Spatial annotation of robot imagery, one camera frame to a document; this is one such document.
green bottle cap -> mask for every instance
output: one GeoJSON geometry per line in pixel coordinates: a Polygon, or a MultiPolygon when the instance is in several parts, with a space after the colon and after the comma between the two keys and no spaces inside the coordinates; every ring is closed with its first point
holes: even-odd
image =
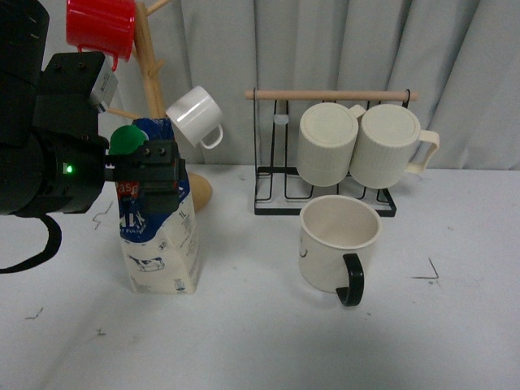
{"type": "Polygon", "coordinates": [[[121,126],[110,137],[108,154],[131,154],[146,141],[146,135],[133,124],[121,126]]]}

mug handle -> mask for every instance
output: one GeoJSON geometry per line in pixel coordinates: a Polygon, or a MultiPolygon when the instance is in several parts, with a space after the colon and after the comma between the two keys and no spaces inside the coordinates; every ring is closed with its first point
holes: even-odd
{"type": "Polygon", "coordinates": [[[354,114],[357,120],[359,120],[366,113],[366,110],[359,104],[350,107],[349,111],[354,114]]]}
{"type": "Polygon", "coordinates": [[[359,257],[355,253],[343,255],[344,264],[349,274],[349,286],[336,289],[343,306],[357,306],[363,297],[365,289],[365,275],[359,257]]]}
{"type": "Polygon", "coordinates": [[[222,124],[219,125],[219,138],[217,138],[217,141],[213,142],[211,145],[207,145],[204,143],[204,141],[201,141],[201,145],[204,146],[206,149],[213,149],[216,145],[220,143],[224,136],[224,131],[222,129],[222,124]]]}
{"type": "Polygon", "coordinates": [[[112,58],[114,59],[114,62],[112,63],[112,71],[115,72],[115,70],[117,69],[117,62],[118,62],[118,54],[117,53],[111,53],[109,51],[106,51],[105,49],[103,49],[101,46],[95,46],[95,45],[78,45],[78,51],[80,53],[83,53],[83,49],[86,48],[86,49],[91,49],[91,50],[95,50],[95,51],[102,51],[103,53],[105,54],[109,54],[112,56],[112,58]]]}
{"type": "Polygon", "coordinates": [[[405,171],[411,172],[411,173],[421,173],[426,169],[426,166],[428,165],[430,158],[433,157],[433,155],[437,152],[440,146],[440,139],[439,134],[436,132],[430,132],[428,130],[421,130],[419,133],[419,140],[430,142],[431,146],[428,152],[426,153],[426,156],[424,158],[423,162],[409,162],[406,166],[405,171]]]}

wooden rod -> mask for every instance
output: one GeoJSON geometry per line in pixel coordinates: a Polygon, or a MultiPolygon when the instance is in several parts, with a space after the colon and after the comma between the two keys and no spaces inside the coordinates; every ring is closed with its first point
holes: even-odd
{"type": "Polygon", "coordinates": [[[124,110],[119,110],[117,108],[110,107],[106,112],[110,112],[113,115],[122,116],[123,118],[129,118],[129,119],[139,119],[142,118],[142,115],[134,114],[133,112],[128,112],[124,110]]]}
{"type": "Polygon", "coordinates": [[[164,59],[162,59],[162,58],[159,59],[155,63],[154,67],[148,71],[148,76],[150,76],[152,78],[155,77],[157,75],[157,73],[161,70],[161,68],[164,66],[164,64],[165,64],[164,59]]]}
{"type": "Polygon", "coordinates": [[[164,107],[163,95],[159,84],[158,74],[152,72],[157,61],[155,60],[154,46],[150,35],[150,26],[143,2],[136,3],[136,30],[134,34],[136,44],[137,60],[141,69],[143,86],[145,88],[146,102],[152,118],[164,118],[166,109],[164,107]]]}
{"type": "MultiPolygon", "coordinates": [[[[247,100],[352,100],[352,101],[402,101],[408,100],[407,91],[295,91],[295,90],[249,90],[247,100]]],[[[410,92],[409,100],[418,100],[418,92],[410,92]]]]}
{"type": "Polygon", "coordinates": [[[152,15],[156,10],[166,6],[169,2],[170,0],[158,0],[157,2],[146,8],[146,14],[148,16],[152,15]]]}

curtain fold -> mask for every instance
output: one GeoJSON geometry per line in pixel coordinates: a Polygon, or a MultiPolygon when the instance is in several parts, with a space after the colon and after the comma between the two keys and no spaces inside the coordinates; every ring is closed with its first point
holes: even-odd
{"type": "MultiPolygon", "coordinates": [[[[50,13],[45,60],[65,42],[65,2],[50,13]]],[[[154,0],[145,0],[150,6],[154,0]]],[[[518,0],[172,0],[149,18],[167,106],[201,85],[221,106],[224,139],[213,150],[179,136],[189,163],[254,163],[253,89],[419,91],[409,108],[440,134],[431,167],[520,169],[518,0]]],[[[116,108],[147,114],[137,61],[119,62],[116,108]]],[[[289,162],[299,119],[316,102],[291,104],[289,162]]],[[[351,106],[352,102],[342,102],[351,106]]],[[[258,104],[262,163],[272,102],[258,104]]],[[[127,119],[100,116],[105,137],[127,119]]],[[[283,163],[283,138],[275,145],[283,163]]],[[[416,158],[424,154],[421,147],[416,158]]]]}

blue label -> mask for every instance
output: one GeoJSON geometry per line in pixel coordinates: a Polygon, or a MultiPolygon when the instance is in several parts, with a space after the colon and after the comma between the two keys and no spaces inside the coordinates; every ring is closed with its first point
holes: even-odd
{"type": "MultiPolygon", "coordinates": [[[[146,134],[150,141],[174,139],[173,127],[168,118],[136,119],[132,122],[146,134]]],[[[188,180],[180,180],[179,203],[189,195],[188,180]]],[[[171,215],[169,213],[147,214],[143,212],[144,195],[139,191],[139,183],[122,182],[116,184],[119,201],[119,230],[125,240],[146,242],[155,237],[157,230],[171,215]]]]}

